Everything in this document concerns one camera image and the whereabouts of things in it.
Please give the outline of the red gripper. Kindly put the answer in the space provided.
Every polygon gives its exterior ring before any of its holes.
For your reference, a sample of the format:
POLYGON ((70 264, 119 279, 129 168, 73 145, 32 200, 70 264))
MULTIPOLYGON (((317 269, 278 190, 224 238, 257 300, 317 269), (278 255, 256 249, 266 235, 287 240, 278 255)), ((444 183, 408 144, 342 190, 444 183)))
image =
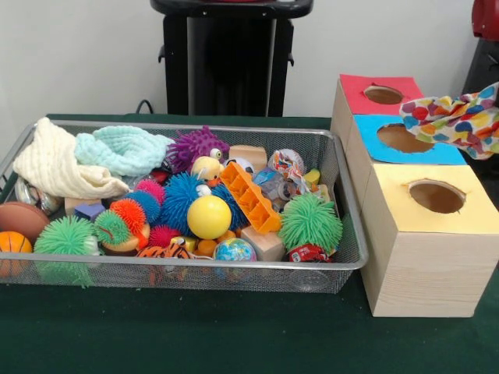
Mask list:
POLYGON ((472 5, 472 31, 475 37, 497 40, 499 0, 474 0, 472 5))

